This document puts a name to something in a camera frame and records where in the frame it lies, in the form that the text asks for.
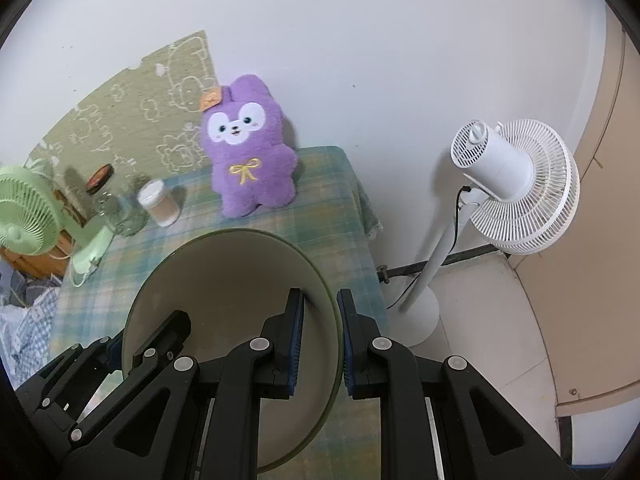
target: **white lid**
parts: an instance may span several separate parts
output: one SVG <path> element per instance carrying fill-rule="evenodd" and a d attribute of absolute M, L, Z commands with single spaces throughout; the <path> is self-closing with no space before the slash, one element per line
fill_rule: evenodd
<path fill-rule="evenodd" d="M 138 193 L 138 202 L 142 207 L 154 207 L 160 203 L 160 201 L 167 194 L 167 187 L 159 178 L 155 178 L 147 182 Z"/>

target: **white floor tile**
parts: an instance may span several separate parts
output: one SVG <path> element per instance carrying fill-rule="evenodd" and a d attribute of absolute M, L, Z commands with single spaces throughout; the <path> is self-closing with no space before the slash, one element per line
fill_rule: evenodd
<path fill-rule="evenodd" d="M 433 359 L 434 361 L 444 361 L 444 359 L 452 355 L 449 342 L 447 341 L 447 335 L 444 333 L 442 327 L 442 320 L 438 322 L 436 330 L 433 331 L 426 341 L 413 346 L 411 351 L 415 355 Z"/>
<path fill-rule="evenodd" d="M 499 389 L 520 415 L 560 453 L 556 422 L 556 387 L 548 359 Z"/>
<path fill-rule="evenodd" d="M 431 282 L 453 354 L 501 388 L 546 359 L 529 300 L 501 253 L 449 266 Z"/>

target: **fan knob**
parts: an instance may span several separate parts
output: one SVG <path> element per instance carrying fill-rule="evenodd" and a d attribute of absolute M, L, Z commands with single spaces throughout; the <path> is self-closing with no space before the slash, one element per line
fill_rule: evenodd
<path fill-rule="evenodd" d="M 469 142 L 474 146 L 484 141 L 486 137 L 486 128 L 482 123 L 473 123 L 469 128 Z"/>
<path fill-rule="evenodd" d="M 22 238 L 22 230 L 16 227 L 14 224 L 11 224 L 6 230 L 6 236 L 12 242 L 19 242 Z"/>

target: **jar lid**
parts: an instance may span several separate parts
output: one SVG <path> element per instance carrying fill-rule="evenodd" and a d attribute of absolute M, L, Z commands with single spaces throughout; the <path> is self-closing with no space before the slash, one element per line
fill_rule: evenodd
<path fill-rule="evenodd" d="M 90 195 L 95 195 L 100 191 L 107 181 L 113 176 L 113 166 L 111 164 L 105 164 L 98 171 L 94 173 L 89 181 L 86 183 L 86 192 Z"/>
<path fill-rule="evenodd" d="M 166 196 L 167 187 L 160 178 L 147 182 L 138 192 L 138 202 L 142 207 L 153 207 Z"/>

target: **green fan grille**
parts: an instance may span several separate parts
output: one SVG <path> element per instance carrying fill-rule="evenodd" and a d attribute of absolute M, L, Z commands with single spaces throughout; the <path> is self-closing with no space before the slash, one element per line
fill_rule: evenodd
<path fill-rule="evenodd" d="M 60 232 L 56 199 L 24 171 L 0 174 L 0 245 L 18 254 L 47 253 Z"/>

